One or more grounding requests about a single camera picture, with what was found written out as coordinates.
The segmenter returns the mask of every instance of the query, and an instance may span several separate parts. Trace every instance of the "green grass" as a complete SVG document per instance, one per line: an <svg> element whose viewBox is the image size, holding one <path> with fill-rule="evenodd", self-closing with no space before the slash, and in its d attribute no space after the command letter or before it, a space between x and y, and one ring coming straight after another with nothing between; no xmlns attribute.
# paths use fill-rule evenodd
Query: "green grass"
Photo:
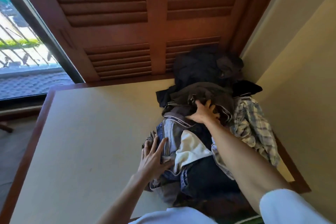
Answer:
<svg viewBox="0 0 336 224"><path fill-rule="evenodd" d="M0 50L5 50L5 49L20 49L22 47L24 48L32 48L32 47L37 47L41 44L38 39L19 39L16 40L19 44L17 44L15 41L12 39L10 40L4 40L6 44L0 41Z"/></svg>

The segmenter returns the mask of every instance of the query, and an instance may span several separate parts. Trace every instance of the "person's right arm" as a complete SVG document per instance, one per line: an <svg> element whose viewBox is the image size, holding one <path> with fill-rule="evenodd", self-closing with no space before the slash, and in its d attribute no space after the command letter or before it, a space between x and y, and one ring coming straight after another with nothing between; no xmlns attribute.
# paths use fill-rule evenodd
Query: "person's right arm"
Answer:
<svg viewBox="0 0 336 224"><path fill-rule="evenodd" d="M225 165L257 213L260 214L259 203L267 192L292 189L275 167L219 123L209 101L205 106L199 101L196 104L197 112L187 118L208 128Z"/></svg>

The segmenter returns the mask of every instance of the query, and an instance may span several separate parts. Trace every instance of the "person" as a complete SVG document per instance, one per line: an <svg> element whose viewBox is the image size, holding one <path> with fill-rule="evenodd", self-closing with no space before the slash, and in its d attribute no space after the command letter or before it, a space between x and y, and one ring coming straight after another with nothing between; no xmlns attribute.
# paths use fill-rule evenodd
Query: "person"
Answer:
<svg viewBox="0 0 336 224"><path fill-rule="evenodd" d="M261 214L265 224L330 223L301 196L292 191L291 186L275 167L260 154L235 137L228 128L218 121L214 105L208 101L202 105L196 101L197 111L187 118L203 123L214 138L217 149L227 168L233 174L241 192L252 208ZM149 181L158 178L172 162L160 163L160 156L167 138L157 147L145 143L141 153L138 171L121 192L121 195L99 219L98 224L125 224L130 221L132 212ZM189 207L168 208L166 211L148 213L132 223L216 223L211 218Z"/></svg>

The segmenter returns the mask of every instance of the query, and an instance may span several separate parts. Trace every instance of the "pile of clothes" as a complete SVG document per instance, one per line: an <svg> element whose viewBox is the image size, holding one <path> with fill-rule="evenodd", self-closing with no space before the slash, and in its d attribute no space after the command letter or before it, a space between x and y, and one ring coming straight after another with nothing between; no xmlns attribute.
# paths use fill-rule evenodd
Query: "pile of clothes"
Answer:
<svg viewBox="0 0 336 224"><path fill-rule="evenodd" d="M181 195L203 201L240 193L208 129L185 118L196 112L196 100L205 104L210 99L221 124L277 166L279 154L271 126L258 102L251 98L262 88L242 80L242 68L239 57L218 52L216 45L176 57L175 85L156 93L158 103L164 107L164 120L147 138L153 142L157 135L159 143L168 137L161 161L173 159L175 164L145 190L157 193L173 206Z"/></svg>

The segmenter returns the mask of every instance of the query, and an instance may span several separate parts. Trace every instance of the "hand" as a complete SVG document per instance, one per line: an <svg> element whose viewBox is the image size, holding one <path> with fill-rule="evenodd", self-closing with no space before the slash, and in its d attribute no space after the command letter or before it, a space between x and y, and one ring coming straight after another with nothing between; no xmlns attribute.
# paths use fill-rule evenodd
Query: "hand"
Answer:
<svg viewBox="0 0 336 224"><path fill-rule="evenodd" d="M219 113L213 113L213 110L215 109L215 105L210 106L211 100L208 100L205 105L202 105L202 103L199 100L195 101L197 105L197 111L190 116L186 116L187 119L193 120L197 123L205 123L207 121L216 121L219 122Z"/></svg>
<svg viewBox="0 0 336 224"><path fill-rule="evenodd" d="M164 138L161 141L156 151L155 149L158 143L158 136L154 138L151 148L149 145L149 141L147 140L145 142L145 147L142 149L141 152L141 161L138 168L138 173L140 173L141 176L147 180L147 182L150 182L153 179L157 179L165 170L167 170L174 164L173 160L164 164L160 164L161 153L167 139L168 138Z"/></svg>

